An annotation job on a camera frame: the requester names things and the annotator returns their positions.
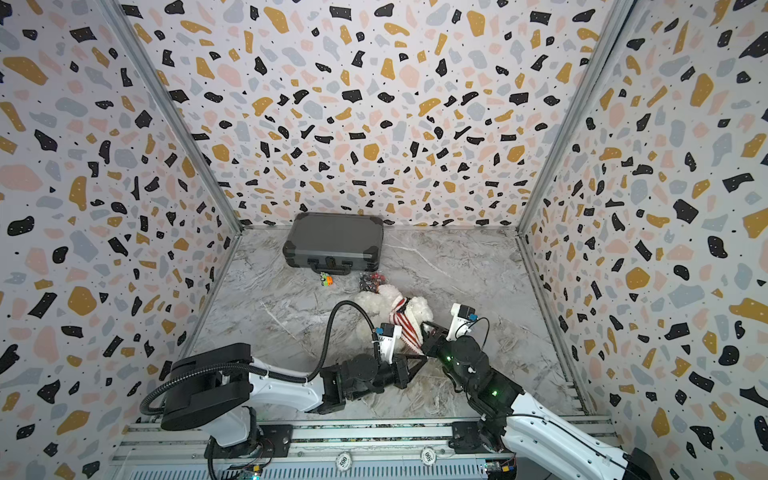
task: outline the striped fabric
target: striped fabric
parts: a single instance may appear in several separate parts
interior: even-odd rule
[[[406,306],[409,298],[399,296],[395,299],[392,312],[389,313],[389,322],[402,327],[402,336],[400,337],[406,345],[418,355],[422,353],[421,332],[419,324],[411,321],[406,315]]]

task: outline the marble floor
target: marble floor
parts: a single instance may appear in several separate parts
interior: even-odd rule
[[[286,265],[286,228],[246,230],[222,287],[190,354],[248,342],[252,354],[275,366],[311,371],[323,346],[328,315],[359,290],[359,274],[335,276],[322,286],[309,269]],[[509,376],[560,415],[577,415],[568,383],[521,261],[512,230],[397,230],[384,233],[380,271],[407,296],[424,296],[444,326],[454,302],[487,316],[484,351]],[[472,333],[481,343],[485,325]],[[353,309],[341,309],[333,325],[326,365],[369,352],[370,333]],[[314,419],[285,406],[257,410],[260,419]],[[453,392],[432,359],[406,390],[348,402],[323,419],[397,419],[476,416]]]

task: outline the white teddy bear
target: white teddy bear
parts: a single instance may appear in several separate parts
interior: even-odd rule
[[[393,285],[379,286],[379,292],[360,292],[353,299],[371,317],[374,325],[394,323],[402,327],[400,339],[422,355],[422,322],[432,321],[432,310],[423,296],[404,297]]]

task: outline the terrazzo wallpaper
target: terrazzo wallpaper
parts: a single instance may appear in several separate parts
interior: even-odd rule
[[[612,0],[124,5],[243,224],[516,225]]]
[[[638,2],[524,232],[591,401],[665,478],[768,478],[767,25]]]
[[[91,2],[0,2],[0,478],[99,478],[233,239]]]

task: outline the black cable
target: black cable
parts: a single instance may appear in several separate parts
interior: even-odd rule
[[[291,382],[291,383],[311,382],[320,372],[320,370],[323,367],[323,363],[326,361],[326,355],[328,353],[328,345],[331,339],[331,327],[333,325],[333,319],[336,316],[336,312],[339,310],[339,308],[345,305],[355,307],[358,311],[360,311],[363,318],[366,319],[366,322],[368,323],[368,327],[370,327],[371,329],[371,337],[373,339],[373,357],[376,359],[377,363],[381,363],[381,352],[379,349],[378,336],[376,335],[376,328],[373,326],[373,322],[371,322],[370,317],[368,317],[368,314],[366,313],[366,311],[363,310],[362,307],[357,303],[354,303],[351,300],[342,300],[341,302],[338,302],[336,306],[333,307],[333,310],[331,310],[331,314],[328,318],[328,324],[326,326],[326,338],[323,341],[323,353],[320,356],[320,360],[318,361],[317,366],[312,371],[312,373],[310,373],[307,377],[291,376],[291,375],[286,375],[284,373],[279,373],[279,372],[267,372],[265,369],[261,369],[257,366],[253,366],[245,363],[231,363],[231,362],[215,363],[213,365],[200,367],[198,369],[194,369],[189,372],[183,373],[182,375],[172,380],[168,380],[163,385],[158,386],[155,390],[152,390],[151,392],[149,392],[149,394],[147,394],[147,396],[145,396],[143,400],[141,400],[141,404],[139,405],[139,411],[141,412],[142,415],[162,415],[164,411],[163,408],[150,406],[151,403],[157,397],[167,392],[168,390],[174,388],[175,386],[183,382],[186,382],[187,380],[192,379],[196,376],[207,375],[209,373],[215,373],[219,371],[248,372],[248,373],[254,373],[258,376],[269,376],[271,379],[283,380],[284,382]]]

